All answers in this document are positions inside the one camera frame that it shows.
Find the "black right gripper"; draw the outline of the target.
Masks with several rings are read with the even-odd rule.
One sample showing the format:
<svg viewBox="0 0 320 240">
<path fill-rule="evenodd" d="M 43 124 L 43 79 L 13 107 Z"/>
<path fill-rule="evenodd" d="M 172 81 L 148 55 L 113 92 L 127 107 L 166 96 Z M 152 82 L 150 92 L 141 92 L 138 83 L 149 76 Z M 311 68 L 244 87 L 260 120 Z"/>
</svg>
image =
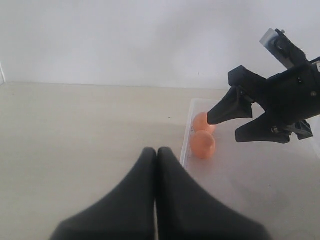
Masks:
<svg viewBox="0 0 320 240">
<path fill-rule="evenodd" d="M 287 144 L 291 134 L 299 140 L 313 137 L 307 120 L 320 114 L 320 62 L 299 65 L 270 78 L 241 65 L 228 73 L 228 83 L 227 94 L 207 113 L 210 125 L 252 118 L 253 103 L 264 110 L 235 131 L 237 143 Z"/>
</svg>

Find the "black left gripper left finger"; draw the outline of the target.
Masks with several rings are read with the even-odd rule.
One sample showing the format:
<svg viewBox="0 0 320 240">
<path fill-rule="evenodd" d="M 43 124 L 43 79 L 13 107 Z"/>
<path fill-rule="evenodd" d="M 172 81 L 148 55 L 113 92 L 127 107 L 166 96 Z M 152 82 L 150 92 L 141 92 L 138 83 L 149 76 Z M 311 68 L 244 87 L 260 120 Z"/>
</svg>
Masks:
<svg viewBox="0 0 320 240">
<path fill-rule="evenodd" d="M 62 221 L 51 239 L 155 239 L 156 161 L 156 151 L 144 148 L 119 185 L 97 203 Z"/>
</svg>

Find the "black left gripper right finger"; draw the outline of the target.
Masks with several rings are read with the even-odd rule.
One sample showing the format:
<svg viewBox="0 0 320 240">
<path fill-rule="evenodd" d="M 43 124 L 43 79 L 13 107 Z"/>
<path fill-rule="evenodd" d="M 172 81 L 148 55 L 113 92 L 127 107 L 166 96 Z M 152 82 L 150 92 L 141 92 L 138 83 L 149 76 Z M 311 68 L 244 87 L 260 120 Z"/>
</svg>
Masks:
<svg viewBox="0 0 320 240">
<path fill-rule="evenodd" d="M 173 151 L 157 153 L 155 203 L 161 240 L 269 240 L 266 228 L 204 190 Z"/>
</svg>

